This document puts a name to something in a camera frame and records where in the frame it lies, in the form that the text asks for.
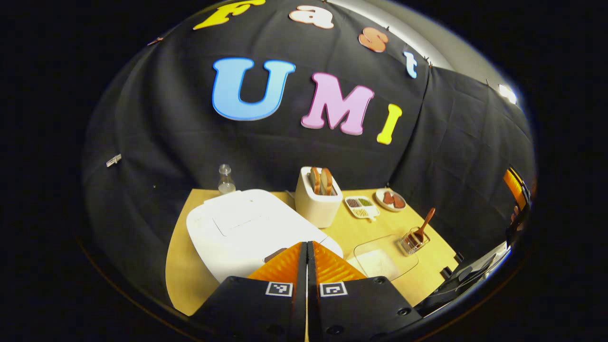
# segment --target blue letter u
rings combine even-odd
[[[213,64],[217,71],[213,84],[213,108],[231,120],[260,120],[272,115],[281,104],[287,74],[295,71],[295,65],[286,61],[269,60],[264,63],[268,70],[268,84],[264,98],[257,103],[241,100],[241,85],[245,71],[253,68],[248,58],[223,58]]]

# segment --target white appliance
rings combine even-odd
[[[340,246],[268,191],[235,191],[212,198],[186,217],[190,238],[218,282],[248,277],[264,258],[298,242],[316,241],[340,257]]]

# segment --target small glass bottle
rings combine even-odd
[[[228,164],[221,164],[219,166],[218,190],[222,195],[236,191],[237,189],[237,187],[234,185],[232,177],[230,176],[231,171],[230,165]]]

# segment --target wooden spatula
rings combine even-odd
[[[429,210],[429,213],[426,214],[426,218],[424,219],[424,223],[422,224],[422,227],[420,227],[417,231],[414,232],[414,234],[416,234],[416,236],[420,239],[420,242],[422,242],[424,240],[424,227],[426,227],[426,225],[429,223],[429,221],[433,218],[434,214],[435,214],[435,208],[431,208]]]

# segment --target black cloth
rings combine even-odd
[[[305,4],[329,10],[334,27],[289,19]],[[510,213],[503,204],[513,198],[502,175],[510,162],[526,181],[534,174],[530,132],[516,106],[467,76],[429,68],[390,31],[333,4],[267,0],[224,24],[192,29],[214,11],[197,13],[145,46],[110,84],[87,130],[83,186],[92,235],[133,285],[170,304],[165,260],[175,223],[192,188],[217,188],[223,163],[240,190],[294,190],[307,165],[328,167],[344,190],[390,182],[420,215],[435,206],[433,226],[465,257],[504,239]],[[365,27],[388,35],[385,52],[358,42]],[[403,51],[418,63],[415,79]],[[234,121],[215,112],[212,65],[226,57],[255,62],[241,87],[246,102],[264,95],[265,61],[296,65],[273,115]],[[327,123],[316,130],[301,125],[314,72],[335,75],[343,97],[357,85],[375,92],[360,136]],[[376,137],[390,103],[403,114],[384,145]],[[122,159],[106,167],[118,154]]]

